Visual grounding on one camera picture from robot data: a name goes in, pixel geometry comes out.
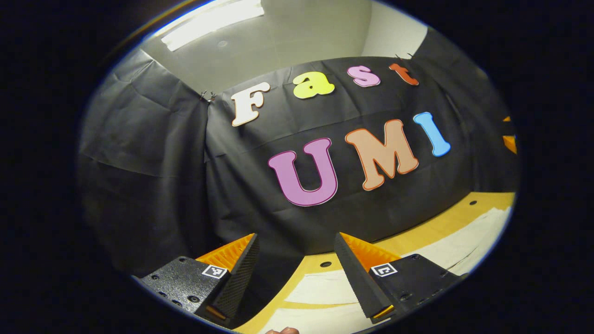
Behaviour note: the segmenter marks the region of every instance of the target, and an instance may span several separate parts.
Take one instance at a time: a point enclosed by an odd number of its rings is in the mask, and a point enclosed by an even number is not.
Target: ceiling light
[[[171,22],[157,31],[155,35],[159,36],[171,28],[179,26],[161,38],[161,41],[167,45],[170,51],[175,51],[217,29],[264,15],[264,9],[260,1],[213,1]]]

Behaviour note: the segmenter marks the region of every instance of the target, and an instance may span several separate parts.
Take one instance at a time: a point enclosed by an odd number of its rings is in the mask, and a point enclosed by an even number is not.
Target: finger
[[[280,331],[280,334],[299,334],[299,331],[292,327],[286,327]]]

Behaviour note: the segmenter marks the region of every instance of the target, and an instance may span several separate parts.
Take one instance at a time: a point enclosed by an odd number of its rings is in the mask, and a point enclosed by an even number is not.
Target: purple letter
[[[346,73],[355,78],[353,81],[361,87],[377,86],[380,84],[380,78],[365,66],[350,67],[346,70]]]
[[[318,168],[321,185],[316,190],[304,190],[301,187],[293,164],[297,159],[295,152],[279,153],[268,160],[268,166],[276,172],[280,188],[289,202],[298,206],[320,205],[329,201],[336,194],[338,180],[328,152],[330,145],[332,145],[332,141],[329,138],[320,138],[303,147],[303,151],[314,158],[315,166]]]

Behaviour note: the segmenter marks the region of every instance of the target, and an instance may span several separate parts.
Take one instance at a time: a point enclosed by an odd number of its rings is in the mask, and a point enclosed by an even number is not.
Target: white paper
[[[501,229],[507,221],[509,212],[509,208],[506,210],[492,208],[451,235],[418,250],[404,254],[402,257],[420,254],[445,269],[452,268],[458,262],[462,263],[461,261],[466,257],[470,257],[470,254],[479,247],[483,254],[485,254],[499,236]],[[477,263],[477,260],[467,261],[468,264],[474,262]]]
[[[491,226],[491,230],[483,237],[477,248],[450,269],[452,273],[462,275],[471,272],[485,258],[487,253],[491,251],[491,248],[499,239],[501,231],[505,226],[505,222],[510,215],[510,211],[511,210],[508,207],[507,210],[501,214],[501,219],[497,220]]]
[[[321,305],[358,303],[342,269],[306,274],[285,301]]]
[[[351,334],[383,322],[372,324],[358,303],[313,310],[279,308],[258,334],[271,329],[279,332],[285,327],[293,327],[301,334]]]

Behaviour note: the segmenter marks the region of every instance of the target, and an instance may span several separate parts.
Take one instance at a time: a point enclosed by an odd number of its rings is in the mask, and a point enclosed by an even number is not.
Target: white wall
[[[146,40],[141,49],[194,90],[220,93],[281,68],[359,56],[371,5],[367,0],[262,0],[262,17],[214,31],[174,52],[159,38]]]
[[[427,35],[427,26],[379,2],[372,2],[371,22],[362,56],[410,59]]]

